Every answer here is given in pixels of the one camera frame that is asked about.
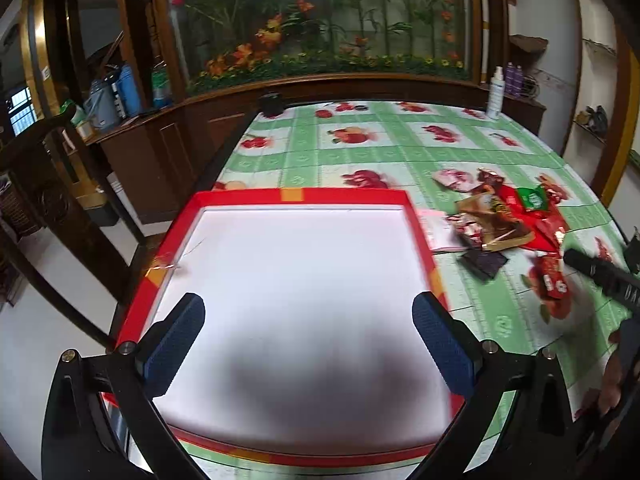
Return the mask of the red flower print snack bag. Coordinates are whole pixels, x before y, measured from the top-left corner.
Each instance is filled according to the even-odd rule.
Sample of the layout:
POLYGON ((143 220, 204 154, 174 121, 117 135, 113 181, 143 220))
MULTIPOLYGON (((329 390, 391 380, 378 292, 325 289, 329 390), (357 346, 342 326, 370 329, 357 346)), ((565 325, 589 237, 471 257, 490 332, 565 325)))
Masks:
POLYGON ((538 256, 528 271, 529 288, 540 300, 544 322, 550 318, 564 320, 572 310, 572 292, 562 271, 558 255, 538 256))

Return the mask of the long red snack packet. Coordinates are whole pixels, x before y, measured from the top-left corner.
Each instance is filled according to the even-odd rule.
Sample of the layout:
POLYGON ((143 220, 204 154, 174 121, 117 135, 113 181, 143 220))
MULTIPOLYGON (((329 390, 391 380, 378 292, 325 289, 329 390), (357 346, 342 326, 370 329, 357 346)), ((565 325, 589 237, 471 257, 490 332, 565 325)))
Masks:
POLYGON ((537 252, 559 252, 570 228, 555 204, 547 209, 527 209, 515 188, 504 184, 497 195, 515 218, 523 222, 533 238, 522 245, 537 252))

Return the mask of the small red crinkled snack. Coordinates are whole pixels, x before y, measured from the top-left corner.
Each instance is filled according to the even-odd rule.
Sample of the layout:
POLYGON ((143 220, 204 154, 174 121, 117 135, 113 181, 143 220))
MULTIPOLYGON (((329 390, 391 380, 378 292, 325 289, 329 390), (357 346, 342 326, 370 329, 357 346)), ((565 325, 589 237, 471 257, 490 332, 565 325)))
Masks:
POLYGON ((538 174, 537 180, 544 189, 548 201, 553 205, 559 205, 570 199, 570 193, 548 174, 538 174))

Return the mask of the green snack packet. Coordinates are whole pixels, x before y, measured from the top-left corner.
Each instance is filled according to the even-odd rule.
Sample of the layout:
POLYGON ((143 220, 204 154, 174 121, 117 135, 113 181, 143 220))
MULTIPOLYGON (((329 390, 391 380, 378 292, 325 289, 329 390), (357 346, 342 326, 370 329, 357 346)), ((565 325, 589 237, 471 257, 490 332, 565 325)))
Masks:
POLYGON ((546 189, 542 185, 536 188, 517 188, 518 198, 526 211, 547 210, 549 200, 546 189))

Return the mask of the red white lattice snack bag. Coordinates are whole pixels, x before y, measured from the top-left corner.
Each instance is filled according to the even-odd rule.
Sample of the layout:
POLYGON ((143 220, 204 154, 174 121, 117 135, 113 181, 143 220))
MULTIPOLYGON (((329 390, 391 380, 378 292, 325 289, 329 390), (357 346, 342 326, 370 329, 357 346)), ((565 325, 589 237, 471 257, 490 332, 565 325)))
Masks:
POLYGON ((483 226, 472 214, 466 214, 465 212, 462 212, 462 214, 450 214, 446 220, 454 230, 454 234, 456 234, 466 246, 483 246, 483 226))

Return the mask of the pink striped snack packet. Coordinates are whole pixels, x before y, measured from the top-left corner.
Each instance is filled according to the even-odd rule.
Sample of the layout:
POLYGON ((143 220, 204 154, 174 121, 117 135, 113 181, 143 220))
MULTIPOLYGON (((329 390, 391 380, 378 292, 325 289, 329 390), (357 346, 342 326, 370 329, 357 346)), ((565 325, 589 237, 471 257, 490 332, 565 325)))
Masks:
POLYGON ((463 252, 466 248, 443 211, 419 208, 416 211, 427 245, 432 252, 463 252))

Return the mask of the brown gold snack bag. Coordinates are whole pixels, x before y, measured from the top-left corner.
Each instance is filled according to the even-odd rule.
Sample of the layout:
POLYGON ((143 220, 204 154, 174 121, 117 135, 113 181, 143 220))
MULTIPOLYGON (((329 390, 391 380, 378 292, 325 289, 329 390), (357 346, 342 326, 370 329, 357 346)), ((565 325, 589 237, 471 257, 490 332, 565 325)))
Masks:
POLYGON ((456 208, 458 214, 466 214, 480 226, 480 248, 488 252, 524 246, 535 239, 532 229, 516 218, 495 193, 483 192, 458 200, 456 208))

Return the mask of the pink white snack packet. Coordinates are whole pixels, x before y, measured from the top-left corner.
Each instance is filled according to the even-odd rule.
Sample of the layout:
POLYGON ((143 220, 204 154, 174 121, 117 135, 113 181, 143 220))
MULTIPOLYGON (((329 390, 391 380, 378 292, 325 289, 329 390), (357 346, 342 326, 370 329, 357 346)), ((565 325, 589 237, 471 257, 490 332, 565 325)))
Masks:
POLYGON ((469 171, 459 169, 441 169, 432 173, 432 179, 451 191, 471 193, 480 185, 480 181, 469 171))

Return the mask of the dark red snack packet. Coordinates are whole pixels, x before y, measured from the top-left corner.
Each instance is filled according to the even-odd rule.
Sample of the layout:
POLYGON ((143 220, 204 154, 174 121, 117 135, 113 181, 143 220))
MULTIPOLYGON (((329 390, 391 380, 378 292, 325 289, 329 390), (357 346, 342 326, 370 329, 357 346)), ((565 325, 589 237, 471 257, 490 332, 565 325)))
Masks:
POLYGON ((477 174, 477 180, 484 188, 491 188, 494 192, 500 190, 500 188, 506 183, 506 178, 498 172, 487 168, 480 168, 477 174))

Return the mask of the red and white box lid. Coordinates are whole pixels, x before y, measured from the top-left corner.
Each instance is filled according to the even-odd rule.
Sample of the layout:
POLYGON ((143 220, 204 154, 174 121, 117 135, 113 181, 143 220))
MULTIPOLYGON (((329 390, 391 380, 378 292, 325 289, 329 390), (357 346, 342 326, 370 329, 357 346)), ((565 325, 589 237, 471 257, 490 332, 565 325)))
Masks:
POLYGON ((389 464, 430 452, 460 408, 413 324, 414 298, 442 283, 405 192, 198 192, 118 340, 139 340, 188 292, 205 322, 156 404, 196 448, 294 467, 389 464))

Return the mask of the dark wooden chair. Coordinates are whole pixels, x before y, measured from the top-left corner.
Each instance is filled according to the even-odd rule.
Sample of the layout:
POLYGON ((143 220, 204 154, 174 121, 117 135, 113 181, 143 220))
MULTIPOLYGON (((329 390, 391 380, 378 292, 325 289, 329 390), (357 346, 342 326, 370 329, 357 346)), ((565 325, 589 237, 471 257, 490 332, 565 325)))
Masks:
POLYGON ((72 123, 75 110, 76 106, 70 105, 61 114, 38 120, 2 148, 1 171, 7 174, 11 183, 16 186, 18 195, 24 198, 27 209, 35 220, 48 228, 115 298, 116 311, 111 329, 104 332, 74 308, 43 277, 6 233, 1 234, 1 253, 60 315, 106 351, 112 351, 116 347, 114 335, 122 327, 143 270, 151 263, 154 238, 142 233, 108 182, 106 174, 96 166, 94 158, 72 123), (136 240, 137 248, 130 262, 122 258, 122 254, 100 227, 91 220, 88 212, 82 208, 55 169, 44 141, 60 129, 67 131, 90 177, 96 179, 107 198, 107 203, 115 209, 119 219, 125 223, 136 240))

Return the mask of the green fruit print tablecloth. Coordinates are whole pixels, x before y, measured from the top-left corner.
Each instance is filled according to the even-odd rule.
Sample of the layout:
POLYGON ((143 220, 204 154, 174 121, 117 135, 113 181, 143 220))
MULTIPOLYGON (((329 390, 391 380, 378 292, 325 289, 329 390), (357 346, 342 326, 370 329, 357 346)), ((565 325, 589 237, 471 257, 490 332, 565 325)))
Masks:
POLYGON ((570 193, 568 244, 620 260, 620 231, 573 168, 510 118, 405 102, 311 105, 258 118, 218 178, 249 188, 360 188, 387 184, 416 207, 453 212, 459 194, 432 179, 439 169, 498 172, 516 188, 548 174, 570 193))

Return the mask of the purple bottles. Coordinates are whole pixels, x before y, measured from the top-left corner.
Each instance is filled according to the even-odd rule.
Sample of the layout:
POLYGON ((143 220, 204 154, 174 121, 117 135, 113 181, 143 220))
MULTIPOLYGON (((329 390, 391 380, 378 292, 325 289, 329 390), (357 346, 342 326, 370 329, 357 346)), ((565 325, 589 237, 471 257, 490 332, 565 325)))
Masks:
POLYGON ((522 66, 509 62, 506 66, 506 93, 519 98, 522 95, 523 80, 522 66))

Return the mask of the small black table object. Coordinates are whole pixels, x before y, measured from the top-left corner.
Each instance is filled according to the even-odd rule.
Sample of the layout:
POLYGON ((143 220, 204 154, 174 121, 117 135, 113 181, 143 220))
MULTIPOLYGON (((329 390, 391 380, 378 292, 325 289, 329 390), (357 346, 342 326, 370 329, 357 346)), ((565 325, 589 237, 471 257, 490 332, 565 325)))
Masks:
POLYGON ((282 115, 286 106, 280 93, 270 92, 259 98, 259 110, 265 117, 273 118, 282 115))

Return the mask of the flower mural glass panel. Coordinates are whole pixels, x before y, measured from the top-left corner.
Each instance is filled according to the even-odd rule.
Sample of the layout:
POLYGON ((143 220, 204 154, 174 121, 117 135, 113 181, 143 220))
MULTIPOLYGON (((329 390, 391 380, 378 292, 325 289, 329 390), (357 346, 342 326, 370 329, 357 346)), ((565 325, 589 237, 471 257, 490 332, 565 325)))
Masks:
POLYGON ((356 72, 471 77, 469 0, 168 0, 192 94, 356 72))

